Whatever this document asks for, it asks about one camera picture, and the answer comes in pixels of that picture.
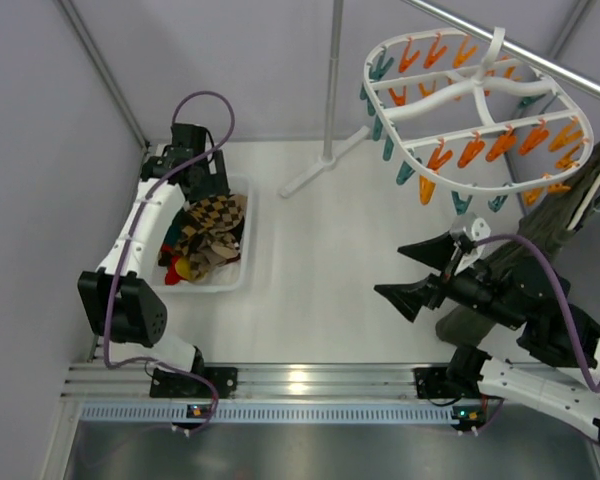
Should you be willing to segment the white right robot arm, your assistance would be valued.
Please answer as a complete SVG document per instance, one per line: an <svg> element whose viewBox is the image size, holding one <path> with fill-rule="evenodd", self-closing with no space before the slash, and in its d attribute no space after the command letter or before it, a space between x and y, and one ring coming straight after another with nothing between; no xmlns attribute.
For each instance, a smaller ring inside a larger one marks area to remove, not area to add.
<svg viewBox="0 0 600 480"><path fill-rule="evenodd" d="M544 379L467 344L456 348L446 380L457 395L479 395L522 404L579 431L600 446L600 324L569 303L570 284L545 255L519 235L511 241L530 255L499 277L479 259L497 236L449 232L405 245L399 253L433 272L412 284L377 284L375 291L409 321L422 308L450 299L521 334L517 346L533 359L573 379L573 385Z"/></svg>

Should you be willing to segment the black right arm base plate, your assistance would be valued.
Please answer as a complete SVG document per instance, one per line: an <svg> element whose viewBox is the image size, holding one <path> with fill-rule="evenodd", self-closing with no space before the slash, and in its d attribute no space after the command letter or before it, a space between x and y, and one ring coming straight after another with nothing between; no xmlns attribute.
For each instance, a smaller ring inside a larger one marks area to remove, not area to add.
<svg viewBox="0 0 600 480"><path fill-rule="evenodd" d="M418 367L413 370L417 397L425 400L481 399L501 400L478 389L482 376L477 372L451 369L447 366Z"/></svg>

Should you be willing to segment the dark teal sock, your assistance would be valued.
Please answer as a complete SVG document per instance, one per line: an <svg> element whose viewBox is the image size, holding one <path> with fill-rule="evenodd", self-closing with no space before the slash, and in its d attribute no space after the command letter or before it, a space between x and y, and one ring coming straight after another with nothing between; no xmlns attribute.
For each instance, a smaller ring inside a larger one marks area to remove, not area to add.
<svg viewBox="0 0 600 480"><path fill-rule="evenodd" d="M184 217L177 215L167 229L163 243L171 248L174 248L180 241L183 228L186 226Z"/></svg>

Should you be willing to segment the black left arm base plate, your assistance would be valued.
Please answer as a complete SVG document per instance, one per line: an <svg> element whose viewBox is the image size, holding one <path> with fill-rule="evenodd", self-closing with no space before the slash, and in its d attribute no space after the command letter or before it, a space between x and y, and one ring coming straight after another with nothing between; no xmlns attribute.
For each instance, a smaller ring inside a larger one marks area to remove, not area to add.
<svg viewBox="0 0 600 480"><path fill-rule="evenodd" d="M238 369L235 367L206 367L202 377L215 387L220 399L229 398L238 386ZM152 372L150 398L210 398L211 394L208 386L188 376L159 368Z"/></svg>

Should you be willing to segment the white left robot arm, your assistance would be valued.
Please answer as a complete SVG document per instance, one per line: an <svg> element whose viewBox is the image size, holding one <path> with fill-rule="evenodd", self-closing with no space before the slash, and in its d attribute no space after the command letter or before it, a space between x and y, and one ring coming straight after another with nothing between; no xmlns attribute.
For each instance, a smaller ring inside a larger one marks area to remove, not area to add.
<svg viewBox="0 0 600 480"><path fill-rule="evenodd" d="M168 233L184 224L184 208L214 193L228 180L219 144L207 128L175 122L161 154L142 166L136 196L113 246L98 267L77 282L92 332L102 341L109 369L133 364L200 382L200 349L167 331L167 307L150 278Z"/></svg>

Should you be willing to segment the orange brown argyle sock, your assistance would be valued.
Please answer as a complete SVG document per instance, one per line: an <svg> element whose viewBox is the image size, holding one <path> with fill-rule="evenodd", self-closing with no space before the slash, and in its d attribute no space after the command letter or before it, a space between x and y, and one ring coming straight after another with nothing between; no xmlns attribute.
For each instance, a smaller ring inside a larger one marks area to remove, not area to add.
<svg viewBox="0 0 600 480"><path fill-rule="evenodd" d="M184 212L180 239L211 235L231 236L239 243L243 237L248 197L240 194L212 196L195 202Z"/></svg>

